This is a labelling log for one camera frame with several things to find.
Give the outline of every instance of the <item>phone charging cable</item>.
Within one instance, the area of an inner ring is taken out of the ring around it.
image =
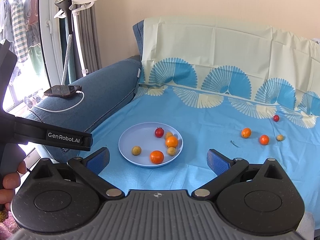
[[[77,93],[77,94],[80,94],[80,93],[82,94],[81,100],[80,100],[78,103],[76,103],[74,106],[69,107],[69,108],[67,108],[67,109],[58,110],[58,111],[53,111],[53,110],[48,110],[48,109],[41,108],[41,107],[39,107],[39,106],[34,106],[34,107],[39,108],[39,109],[44,110],[44,111],[47,111],[47,112],[50,112],[50,113],[61,113],[61,112],[64,112],[64,111],[68,111],[68,110],[76,107],[77,105],[79,105],[79,104],[83,101],[83,99],[84,99],[84,93],[83,93],[82,91],[79,91],[79,90],[78,90],[78,91],[76,91],[76,93]]]

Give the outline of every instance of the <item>orange cherry tomato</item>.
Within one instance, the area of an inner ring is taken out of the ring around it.
[[[265,134],[264,134],[264,135],[261,135],[259,141],[260,141],[260,143],[261,143],[262,145],[267,145],[270,140],[269,140],[268,135],[265,135]]]
[[[153,164],[160,164],[164,160],[164,155],[161,151],[153,151],[150,153],[150,160]]]
[[[241,132],[241,136],[242,136],[243,138],[249,138],[250,135],[251,135],[251,130],[250,130],[250,128],[244,128],[244,129],[242,130],[242,132]]]
[[[175,136],[169,136],[166,140],[165,140],[165,145],[169,148],[169,147],[177,147],[178,146],[178,139]]]

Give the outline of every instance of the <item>gray curtain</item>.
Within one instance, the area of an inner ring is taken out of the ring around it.
[[[90,9],[80,11],[78,23],[84,66],[88,69],[89,73],[92,73],[102,68],[94,6]]]
[[[68,22],[65,21],[66,25],[66,37],[69,35],[68,31]],[[75,57],[73,53],[73,46],[70,49],[69,63],[68,63],[68,76],[69,76],[69,84],[77,80],[76,77],[76,67],[75,67]]]

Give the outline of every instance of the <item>beige wall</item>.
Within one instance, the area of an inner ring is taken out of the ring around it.
[[[132,26],[159,15],[216,15],[320,38],[320,0],[99,0],[95,4],[103,66],[138,54]]]

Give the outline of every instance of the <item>light blue plate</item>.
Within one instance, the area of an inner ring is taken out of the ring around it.
[[[158,127],[164,129],[164,135],[161,138],[155,136],[155,130]],[[176,147],[175,156],[167,154],[164,136],[167,132],[172,132],[178,138],[179,144]],[[181,134],[173,127],[159,122],[144,122],[136,124],[123,132],[119,139],[119,150],[124,158],[129,162],[142,167],[155,168],[172,162],[180,154],[183,147]],[[134,156],[131,150],[134,146],[140,146],[142,152],[138,156]],[[153,164],[150,161],[150,153],[153,151],[161,151],[164,154],[164,160],[161,164]]]

